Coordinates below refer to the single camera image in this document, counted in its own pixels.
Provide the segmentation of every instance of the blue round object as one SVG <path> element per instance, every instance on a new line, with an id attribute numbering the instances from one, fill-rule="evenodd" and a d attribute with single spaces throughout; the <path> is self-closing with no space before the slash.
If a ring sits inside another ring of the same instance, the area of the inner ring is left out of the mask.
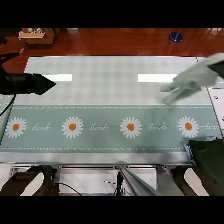
<path id="1" fill-rule="evenodd" d="M 173 32 L 169 35 L 170 40 L 172 40 L 173 42 L 182 42 L 184 37 L 181 33 L 178 32 Z"/>

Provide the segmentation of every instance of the white flower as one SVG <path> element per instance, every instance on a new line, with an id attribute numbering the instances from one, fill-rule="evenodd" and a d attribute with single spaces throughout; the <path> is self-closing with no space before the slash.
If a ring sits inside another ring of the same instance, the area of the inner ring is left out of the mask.
<path id="1" fill-rule="evenodd" d="M 182 117 L 179 119 L 177 127 L 179 131 L 182 131 L 182 135 L 185 137 L 194 138 L 199 133 L 199 127 L 194 118 Z"/>
<path id="2" fill-rule="evenodd" d="M 141 134 L 140 130 L 142 130 L 140 121 L 134 117 L 123 119 L 120 127 L 120 131 L 123 132 L 123 135 L 126 135 L 126 138 L 135 138 Z"/>
<path id="3" fill-rule="evenodd" d="M 71 139 L 82 134 L 83 126 L 83 121 L 78 117 L 69 117 L 63 122 L 62 131 L 66 138 L 70 137 Z"/>
<path id="4" fill-rule="evenodd" d="M 7 124 L 5 129 L 6 135 L 8 135 L 8 138 L 17 138 L 23 134 L 26 127 L 26 121 L 22 117 L 14 117 L 14 119 L 11 119 Z"/>

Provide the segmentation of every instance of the wooden floor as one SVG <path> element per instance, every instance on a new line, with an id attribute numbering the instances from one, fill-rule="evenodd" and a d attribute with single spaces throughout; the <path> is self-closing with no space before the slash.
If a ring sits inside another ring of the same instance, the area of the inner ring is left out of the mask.
<path id="1" fill-rule="evenodd" d="M 65 55 L 142 55 L 208 56 L 224 51 L 221 28 L 182 28 L 181 43 L 172 42 L 169 34 L 178 28 L 78 28 L 61 29 L 50 46 L 24 45 L 16 36 L 7 37 L 0 54 L 20 51 L 23 54 L 5 63 L 8 72 L 23 72 L 28 57 Z"/>

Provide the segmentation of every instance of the flower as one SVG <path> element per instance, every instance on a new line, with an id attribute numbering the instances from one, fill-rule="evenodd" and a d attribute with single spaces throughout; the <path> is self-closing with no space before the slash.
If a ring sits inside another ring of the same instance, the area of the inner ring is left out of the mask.
<path id="1" fill-rule="evenodd" d="M 179 131 L 182 131 L 182 135 L 185 137 L 194 138 L 199 133 L 199 127 L 194 118 L 182 117 L 179 119 L 177 127 Z"/>
<path id="2" fill-rule="evenodd" d="M 82 134 L 83 130 L 83 121 L 78 117 L 69 117 L 63 122 L 62 131 L 64 132 L 63 135 L 66 135 L 66 138 L 70 137 L 75 138 Z"/>
<path id="3" fill-rule="evenodd" d="M 126 138 L 131 139 L 139 136 L 141 134 L 140 130 L 142 130 L 140 121 L 134 117 L 126 117 L 126 119 L 123 119 L 120 127 L 120 131 L 123 132 L 123 135 L 126 135 Z"/>
<path id="4" fill-rule="evenodd" d="M 7 124 L 5 129 L 6 135 L 8 135 L 8 138 L 17 138 L 23 134 L 26 127 L 26 121 L 22 117 L 14 117 L 14 119 L 11 119 Z"/>

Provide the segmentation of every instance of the table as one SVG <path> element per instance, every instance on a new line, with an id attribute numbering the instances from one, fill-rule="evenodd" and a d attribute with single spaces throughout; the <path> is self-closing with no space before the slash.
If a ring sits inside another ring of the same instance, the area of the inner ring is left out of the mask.
<path id="1" fill-rule="evenodd" d="M 195 57 L 29 58 L 25 72 L 72 74 L 72 81 L 58 81 L 42 96 L 16 97 L 9 122 L 11 127 L 20 122 L 15 127 L 24 129 L 16 136 L 15 131 L 5 131 L 0 161 L 189 163 L 183 149 L 189 136 L 178 130 L 178 122 L 187 119 L 196 125 L 199 132 L 194 132 L 193 137 L 222 137 L 208 89 L 166 107 L 161 101 L 167 95 L 160 92 L 163 83 L 138 83 L 137 78 L 145 73 L 178 74 L 194 63 Z"/>

